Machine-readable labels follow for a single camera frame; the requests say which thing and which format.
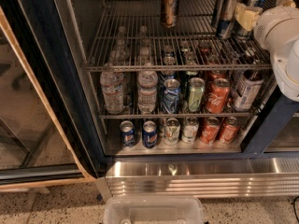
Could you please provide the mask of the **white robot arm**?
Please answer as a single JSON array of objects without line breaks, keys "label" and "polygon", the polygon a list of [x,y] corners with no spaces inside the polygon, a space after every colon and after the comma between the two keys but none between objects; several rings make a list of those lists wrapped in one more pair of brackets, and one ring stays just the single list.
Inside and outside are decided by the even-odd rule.
[{"label": "white robot arm", "polygon": [[235,20],[246,31],[252,30],[270,62],[281,92],[299,101],[299,9],[276,6],[263,11],[237,3]]}]

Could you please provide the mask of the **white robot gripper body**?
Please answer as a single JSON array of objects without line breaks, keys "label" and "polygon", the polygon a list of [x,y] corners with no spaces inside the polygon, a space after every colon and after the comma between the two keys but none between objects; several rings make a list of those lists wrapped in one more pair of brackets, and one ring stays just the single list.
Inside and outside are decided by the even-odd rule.
[{"label": "white robot gripper body", "polygon": [[274,7],[266,10],[258,19],[253,34],[260,47],[271,55],[284,52],[299,39],[299,9]]}]

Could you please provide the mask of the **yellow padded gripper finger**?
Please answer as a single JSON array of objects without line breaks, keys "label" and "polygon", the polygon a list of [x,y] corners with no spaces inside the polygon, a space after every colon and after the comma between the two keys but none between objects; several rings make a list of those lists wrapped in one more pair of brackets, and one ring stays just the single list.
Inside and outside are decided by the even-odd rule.
[{"label": "yellow padded gripper finger", "polygon": [[277,0],[277,7],[296,7],[296,4],[293,0]]},{"label": "yellow padded gripper finger", "polygon": [[261,7],[249,7],[242,3],[237,3],[235,7],[235,20],[246,31],[252,31],[262,12],[263,9]]}]

